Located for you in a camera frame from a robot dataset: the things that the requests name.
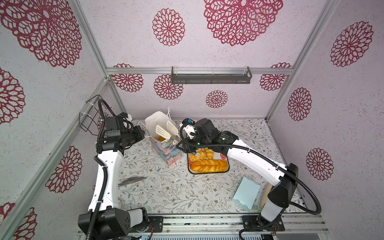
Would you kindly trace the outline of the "metal tongs with white tips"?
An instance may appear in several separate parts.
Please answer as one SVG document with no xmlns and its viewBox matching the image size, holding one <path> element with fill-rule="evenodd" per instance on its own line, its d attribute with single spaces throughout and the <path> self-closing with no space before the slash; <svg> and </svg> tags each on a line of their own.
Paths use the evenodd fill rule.
<svg viewBox="0 0 384 240">
<path fill-rule="evenodd" d="M 160 125 L 156 125 L 156 134 L 165 140 L 171 140 L 172 142 L 178 144 L 181 141 L 178 129 L 175 124 L 171 121 L 167 121 L 166 128 L 162 128 Z"/>
</svg>

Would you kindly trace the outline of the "floral paper bag white interior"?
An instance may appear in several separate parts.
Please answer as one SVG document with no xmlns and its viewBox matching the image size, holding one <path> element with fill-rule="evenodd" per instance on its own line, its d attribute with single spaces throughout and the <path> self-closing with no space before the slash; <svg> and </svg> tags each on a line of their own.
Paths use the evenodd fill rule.
<svg viewBox="0 0 384 240">
<path fill-rule="evenodd" d="M 168 107 L 167 114 L 157 111 L 147 117 L 144 120 L 144 123 L 141 123 L 144 128 L 148 131 L 148 138 L 150 139 L 153 148 L 160 155 L 160 157 L 167 163 L 170 167 L 177 161 L 182 158 L 182 152 L 176 148 L 176 143 L 171 140 L 165 140 L 163 142 L 159 141 L 159 135 L 156 134 L 156 125 L 160 125 L 162 128 L 166 128 L 167 121 L 171 121 L 173 124 L 176 123 L 171 119 L 170 116 L 170 107 Z"/>
</svg>

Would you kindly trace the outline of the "bread roll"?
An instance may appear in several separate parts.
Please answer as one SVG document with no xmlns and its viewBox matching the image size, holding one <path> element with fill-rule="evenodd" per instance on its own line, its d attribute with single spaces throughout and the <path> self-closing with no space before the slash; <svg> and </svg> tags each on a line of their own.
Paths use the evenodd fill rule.
<svg viewBox="0 0 384 240">
<path fill-rule="evenodd" d="M 212 160 L 214 158 L 214 151 L 213 150 L 211 150 L 209 148 L 205 148 L 204 151 L 206 153 L 207 159 Z"/>
</svg>

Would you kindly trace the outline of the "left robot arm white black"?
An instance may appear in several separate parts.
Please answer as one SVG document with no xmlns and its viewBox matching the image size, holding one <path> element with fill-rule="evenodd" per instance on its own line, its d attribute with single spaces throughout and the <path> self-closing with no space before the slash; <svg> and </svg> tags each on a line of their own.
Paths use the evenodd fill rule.
<svg viewBox="0 0 384 240">
<path fill-rule="evenodd" d="M 97 136 L 94 160 L 98 173 L 93 198 L 86 214 L 79 215 L 78 226 L 87 240 L 117 240 L 131 231 L 145 231 L 149 218 L 145 208 L 125 211 L 119 208 L 119 168 L 124 152 L 144 140 L 145 131 L 134 126 L 127 113 L 106 117 L 112 109 L 104 99 L 98 99 L 102 126 Z"/>
</svg>

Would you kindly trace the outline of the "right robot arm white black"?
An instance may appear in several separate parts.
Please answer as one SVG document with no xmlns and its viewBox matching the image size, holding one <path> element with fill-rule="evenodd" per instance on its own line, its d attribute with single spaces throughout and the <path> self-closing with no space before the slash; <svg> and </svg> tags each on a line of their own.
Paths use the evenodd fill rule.
<svg viewBox="0 0 384 240">
<path fill-rule="evenodd" d="M 272 227 L 281 220 L 281 216 L 290 205 L 311 214 L 319 215 L 322 211 L 321 203 L 313 191 L 298 178 L 298 167 L 294 164 L 284 165 L 264 156 L 249 147 L 237 135 L 229 131 L 220 131 L 209 119 L 197 122 L 184 119 L 180 125 L 181 141 L 177 148 L 186 154 L 195 153 L 197 149 L 209 148 L 216 153 L 246 165 L 272 185 L 267 201 L 257 217 L 256 227 L 245 227 L 244 232 L 260 232 Z M 292 196 L 297 186 L 301 186 L 315 203 L 315 210 L 307 209 L 292 202 Z"/>
</svg>

